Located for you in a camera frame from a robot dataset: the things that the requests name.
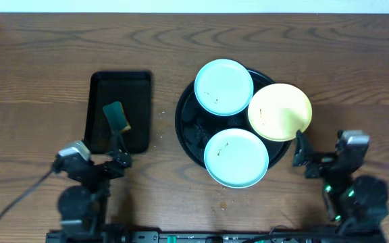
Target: green sponge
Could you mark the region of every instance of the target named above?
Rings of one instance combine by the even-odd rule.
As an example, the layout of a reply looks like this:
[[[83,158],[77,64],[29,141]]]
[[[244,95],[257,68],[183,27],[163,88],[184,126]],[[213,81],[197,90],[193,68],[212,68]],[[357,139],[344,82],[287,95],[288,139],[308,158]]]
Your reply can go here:
[[[105,105],[103,111],[105,112],[111,131],[124,132],[131,128],[124,115],[121,102],[115,101],[112,104]]]

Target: wooden table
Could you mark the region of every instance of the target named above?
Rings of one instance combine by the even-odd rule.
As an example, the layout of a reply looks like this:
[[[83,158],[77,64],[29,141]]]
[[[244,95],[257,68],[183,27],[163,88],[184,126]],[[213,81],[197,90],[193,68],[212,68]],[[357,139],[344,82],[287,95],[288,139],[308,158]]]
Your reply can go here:
[[[389,182],[389,16],[0,13],[0,210],[66,143],[83,138],[94,72],[151,70],[150,146],[112,181],[109,221],[188,231],[326,223],[321,181],[291,167],[294,144],[244,190],[217,185],[182,150],[178,99],[221,57],[303,89],[316,149],[334,149],[339,128],[365,130],[371,144],[358,174]],[[74,184],[64,174],[49,178],[3,219],[0,242],[44,242],[59,229],[59,194]],[[383,228],[389,239],[389,216]]]

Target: light blue plate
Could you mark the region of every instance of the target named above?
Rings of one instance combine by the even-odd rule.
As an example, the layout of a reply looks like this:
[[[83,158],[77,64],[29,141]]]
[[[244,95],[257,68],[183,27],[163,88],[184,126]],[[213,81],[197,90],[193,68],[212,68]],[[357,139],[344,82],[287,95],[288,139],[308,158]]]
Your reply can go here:
[[[201,106],[214,115],[241,112],[253,96],[253,79],[236,61],[217,59],[204,65],[194,81],[194,94]]]
[[[256,184],[267,173],[267,148],[253,133],[227,129],[214,135],[205,147],[205,167],[214,180],[230,188]]]

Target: black cable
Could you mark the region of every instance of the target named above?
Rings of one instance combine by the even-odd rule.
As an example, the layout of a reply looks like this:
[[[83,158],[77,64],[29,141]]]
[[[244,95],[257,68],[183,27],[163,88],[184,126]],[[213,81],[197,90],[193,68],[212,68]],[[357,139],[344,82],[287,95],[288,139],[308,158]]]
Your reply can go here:
[[[34,185],[32,185],[29,189],[27,189],[24,193],[22,193],[20,196],[18,196],[16,199],[14,199],[10,204],[8,204],[2,212],[0,212],[0,220],[4,215],[10,211],[11,208],[13,208],[18,202],[20,202],[22,199],[26,198],[31,192],[36,190],[38,186],[40,186],[41,182],[46,180],[51,174],[53,170],[51,169],[49,172],[47,172],[41,179],[38,180]]]
[[[336,234],[316,234],[316,233],[297,233],[288,232],[283,234],[268,234],[265,236],[259,236],[250,240],[245,240],[242,243],[256,243],[261,240],[273,240],[277,238],[293,238],[293,239],[316,239],[316,240],[341,240],[343,242],[366,242],[370,240],[367,237],[354,237],[354,236],[339,236]]]

